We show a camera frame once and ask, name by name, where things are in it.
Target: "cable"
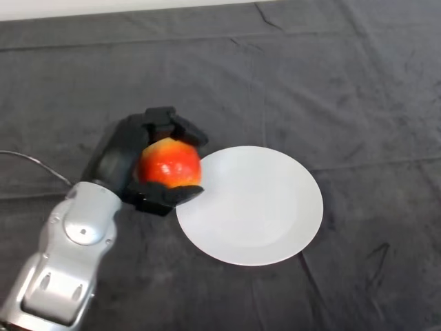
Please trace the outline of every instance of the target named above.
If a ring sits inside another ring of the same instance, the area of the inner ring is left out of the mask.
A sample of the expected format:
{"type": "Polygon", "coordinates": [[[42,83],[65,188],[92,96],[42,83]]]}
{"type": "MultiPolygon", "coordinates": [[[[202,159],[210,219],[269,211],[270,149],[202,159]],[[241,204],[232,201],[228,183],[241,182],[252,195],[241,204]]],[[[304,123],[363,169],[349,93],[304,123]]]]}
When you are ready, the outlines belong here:
{"type": "Polygon", "coordinates": [[[42,167],[44,170],[46,170],[50,174],[53,174],[56,178],[58,178],[61,181],[63,181],[64,184],[66,184],[70,188],[74,185],[69,179],[64,177],[62,174],[59,174],[57,171],[52,169],[50,166],[44,164],[40,160],[35,159],[34,157],[30,157],[29,155],[21,154],[21,153],[18,153],[18,152],[13,152],[11,150],[0,150],[0,154],[13,155],[13,156],[21,157],[22,159],[34,162],[35,164],[37,164],[38,166],[42,167]]]}

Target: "red apple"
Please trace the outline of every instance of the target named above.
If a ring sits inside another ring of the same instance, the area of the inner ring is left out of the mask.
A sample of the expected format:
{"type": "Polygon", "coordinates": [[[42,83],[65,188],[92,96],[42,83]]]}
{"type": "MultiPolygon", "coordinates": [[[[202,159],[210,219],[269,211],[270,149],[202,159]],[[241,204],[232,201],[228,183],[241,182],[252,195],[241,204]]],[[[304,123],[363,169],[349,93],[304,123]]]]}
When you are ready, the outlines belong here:
{"type": "Polygon", "coordinates": [[[162,139],[144,149],[138,178],[141,183],[156,181],[169,188],[199,185],[201,160],[193,146],[172,138],[162,139]]]}

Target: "robotic hand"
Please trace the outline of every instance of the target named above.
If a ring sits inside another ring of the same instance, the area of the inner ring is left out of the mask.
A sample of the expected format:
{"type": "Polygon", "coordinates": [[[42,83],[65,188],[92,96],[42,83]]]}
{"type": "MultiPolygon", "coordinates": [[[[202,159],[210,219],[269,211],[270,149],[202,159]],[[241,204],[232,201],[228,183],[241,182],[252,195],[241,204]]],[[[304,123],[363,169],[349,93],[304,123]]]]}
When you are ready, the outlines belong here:
{"type": "Polygon", "coordinates": [[[134,179],[150,144],[165,138],[200,147],[207,137],[174,108],[150,108],[119,121],[94,151],[81,181],[50,213],[39,251],[24,265],[1,311],[0,330],[77,331],[94,296],[101,259],[116,239],[122,203],[164,216],[203,189],[169,189],[134,179]]]}

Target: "white plate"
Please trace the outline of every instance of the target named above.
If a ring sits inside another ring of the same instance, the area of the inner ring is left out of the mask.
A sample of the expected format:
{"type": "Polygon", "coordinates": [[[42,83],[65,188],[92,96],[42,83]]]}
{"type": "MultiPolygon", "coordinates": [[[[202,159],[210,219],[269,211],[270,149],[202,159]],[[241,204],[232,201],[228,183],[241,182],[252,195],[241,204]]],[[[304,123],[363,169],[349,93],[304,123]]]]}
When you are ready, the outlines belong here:
{"type": "Polygon", "coordinates": [[[316,235],[323,200],[299,162],[269,148],[240,146],[202,160],[205,191],[177,207],[187,237],[238,265],[266,265],[299,253],[316,235]]]}

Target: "dark gray fabric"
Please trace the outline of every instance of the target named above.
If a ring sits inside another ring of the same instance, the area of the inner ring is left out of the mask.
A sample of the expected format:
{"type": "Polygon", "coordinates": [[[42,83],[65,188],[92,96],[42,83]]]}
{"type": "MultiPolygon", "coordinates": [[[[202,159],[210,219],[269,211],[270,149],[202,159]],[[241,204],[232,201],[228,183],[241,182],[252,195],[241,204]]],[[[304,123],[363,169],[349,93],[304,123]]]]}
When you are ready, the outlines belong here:
{"type": "MultiPolygon", "coordinates": [[[[267,146],[325,201],[297,257],[218,262],[124,210],[84,330],[441,330],[441,3],[296,0],[0,23],[0,148],[78,179],[104,127],[176,106],[203,154],[267,146]]],[[[0,300],[65,188],[0,162],[0,300]]]]}

